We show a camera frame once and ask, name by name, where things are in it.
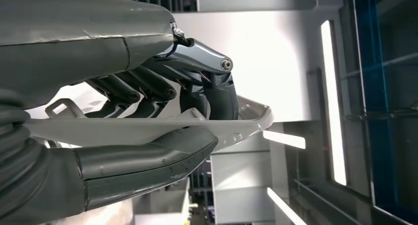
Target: gray robotic arm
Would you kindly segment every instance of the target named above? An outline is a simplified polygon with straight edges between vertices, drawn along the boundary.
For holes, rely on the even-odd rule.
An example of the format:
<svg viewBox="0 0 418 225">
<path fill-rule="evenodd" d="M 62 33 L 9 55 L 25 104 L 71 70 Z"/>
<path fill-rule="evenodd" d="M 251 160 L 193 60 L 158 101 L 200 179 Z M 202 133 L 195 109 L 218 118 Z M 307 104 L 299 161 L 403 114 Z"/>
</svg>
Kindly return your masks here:
<svg viewBox="0 0 418 225">
<path fill-rule="evenodd" d="M 0 0 L 0 7 L 0 224 L 39 224 L 164 187 L 186 177 L 217 144 L 207 129 L 186 127 L 141 146 L 47 149 L 29 138 L 23 109 L 46 104 L 62 86 L 90 81 L 127 105 L 146 89 L 158 97 L 147 103 L 153 106 L 175 97 L 162 75 L 187 85 L 182 110 L 207 98 L 211 119 L 238 116 L 231 60 L 185 39 L 160 6 Z M 90 117 L 120 112 L 110 101 Z"/>
</svg>

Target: fluorescent light strip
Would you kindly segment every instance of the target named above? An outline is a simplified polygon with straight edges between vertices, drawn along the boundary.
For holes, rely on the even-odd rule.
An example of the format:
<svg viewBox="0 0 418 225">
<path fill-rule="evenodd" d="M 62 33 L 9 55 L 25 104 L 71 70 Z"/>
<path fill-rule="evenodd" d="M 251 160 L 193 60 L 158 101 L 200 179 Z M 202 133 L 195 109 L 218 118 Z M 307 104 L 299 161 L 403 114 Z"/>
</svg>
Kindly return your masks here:
<svg viewBox="0 0 418 225">
<path fill-rule="evenodd" d="M 271 188 L 267 188 L 267 195 L 295 225 L 307 225 Z"/>
<path fill-rule="evenodd" d="M 265 139 L 282 143 L 285 145 L 297 147 L 300 149 L 306 149 L 305 138 L 303 137 L 294 136 L 294 135 L 286 135 L 286 134 L 268 131 L 268 130 L 263 131 L 263 137 Z"/>
<path fill-rule="evenodd" d="M 329 21 L 325 21 L 321 25 L 321 34 L 328 96 L 329 129 L 331 132 L 334 180 L 342 185 L 347 185 L 343 138 L 341 134 L 340 108 L 338 104 L 337 81 L 334 66 L 334 51 L 332 48 L 331 24 Z"/>
</svg>

